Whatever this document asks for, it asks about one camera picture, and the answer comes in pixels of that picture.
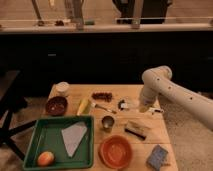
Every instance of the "white cup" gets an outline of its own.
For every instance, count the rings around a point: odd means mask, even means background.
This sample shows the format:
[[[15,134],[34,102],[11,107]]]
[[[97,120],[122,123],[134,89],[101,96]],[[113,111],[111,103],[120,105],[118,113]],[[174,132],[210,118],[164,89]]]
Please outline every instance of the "white cup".
[[[56,84],[56,91],[58,92],[59,96],[67,97],[69,96],[69,83],[63,81]]]

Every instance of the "small metal cup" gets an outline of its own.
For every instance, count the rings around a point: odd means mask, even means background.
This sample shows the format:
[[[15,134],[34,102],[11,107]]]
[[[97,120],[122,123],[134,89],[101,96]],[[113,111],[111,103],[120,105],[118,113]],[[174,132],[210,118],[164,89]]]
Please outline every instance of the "small metal cup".
[[[115,120],[112,116],[104,116],[102,119],[103,130],[106,132],[111,132],[114,122]]]

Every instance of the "black cabinet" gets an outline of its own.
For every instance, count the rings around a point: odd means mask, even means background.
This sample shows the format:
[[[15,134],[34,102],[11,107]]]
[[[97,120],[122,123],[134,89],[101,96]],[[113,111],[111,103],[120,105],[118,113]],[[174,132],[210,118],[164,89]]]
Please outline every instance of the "black cabinet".
[[[148,68],[168,65],[173,81],[213,90],[213,32],[0,35],[0,67],[21,70],[26,94],[53,83],[135,84]]]

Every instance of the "brown bowl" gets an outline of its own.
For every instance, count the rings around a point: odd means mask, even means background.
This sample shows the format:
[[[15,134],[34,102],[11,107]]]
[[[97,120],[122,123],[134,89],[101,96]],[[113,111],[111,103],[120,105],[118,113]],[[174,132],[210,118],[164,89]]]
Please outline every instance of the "brown bowl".
[[[65,97],[55,96],[47,101],[45,109],[48,115],[59,116],[65,114],[67,105]]]

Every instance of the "green tray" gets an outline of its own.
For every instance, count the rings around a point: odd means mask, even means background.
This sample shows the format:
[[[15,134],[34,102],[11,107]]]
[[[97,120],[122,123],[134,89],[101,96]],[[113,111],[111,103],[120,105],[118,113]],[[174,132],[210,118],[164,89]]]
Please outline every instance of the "green tray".
[[[79,147],[73,157],[69,157],[63,142],[61,129],[83,121],[87,126]],[[91,116],[54,117],[39,119],[36,122],[34,132],[24,159],[23,169],[32,170],[58,170],[89,168],[93,165],[94,149],[94,119]],[[37,158],[43,151],[52,151],[55,162],[48,167],[37,166]]]

